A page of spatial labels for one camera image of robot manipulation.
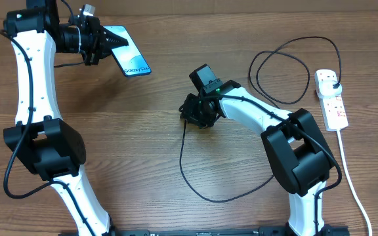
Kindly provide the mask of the blue Galaxy smartphone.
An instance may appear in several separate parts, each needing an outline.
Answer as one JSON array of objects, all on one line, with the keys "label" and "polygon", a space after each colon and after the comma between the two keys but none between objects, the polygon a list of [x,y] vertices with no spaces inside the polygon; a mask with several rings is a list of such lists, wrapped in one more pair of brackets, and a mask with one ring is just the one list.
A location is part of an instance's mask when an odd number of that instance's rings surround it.
[{"label": "blue Galaxy smartphone", "polygon": [[126,77],[136,77],[151,74],[152,70],[139,51],[131,35],[124,26],[105,26],[105,28],[126,39],[127,46],[112,49],[113,57]]}]

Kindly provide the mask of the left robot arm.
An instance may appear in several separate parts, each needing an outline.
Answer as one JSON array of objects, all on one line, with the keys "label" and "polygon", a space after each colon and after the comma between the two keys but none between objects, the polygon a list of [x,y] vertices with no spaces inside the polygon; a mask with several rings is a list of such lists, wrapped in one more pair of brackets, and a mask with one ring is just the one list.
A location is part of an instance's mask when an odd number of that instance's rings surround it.
[{"label": "left robot arm", "polygon": [[96,65],[128,41],[100,24],[92,5],[83,5],[61,23],[56,1],[28,1],[10,11],[1,35],[13,46],[18,72],[18,109],[14,126],[3,131],[11,161],[19,160],[53,188],[65,203],[78,235],[118,235],[102,208],[85,171],[82,136],[62,118],[56,98],[54,57],[80,54],[83,64]]}]

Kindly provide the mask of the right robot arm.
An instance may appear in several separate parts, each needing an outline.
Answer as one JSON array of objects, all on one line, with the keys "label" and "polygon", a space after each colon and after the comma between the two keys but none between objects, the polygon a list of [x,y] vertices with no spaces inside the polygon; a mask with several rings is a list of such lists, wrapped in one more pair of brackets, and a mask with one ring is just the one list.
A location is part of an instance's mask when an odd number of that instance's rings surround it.
[{"label": "right robot arm", "polygon": [[325,235],[321,194],[336,163],[310,112],[278,109],[251,95],[239,83],[222,82],[204,64],[189,78],[197,94],[179,108],[186,123],[210,128],[223,117],[260,135],[272,174],[289,194],[286,233]]}]

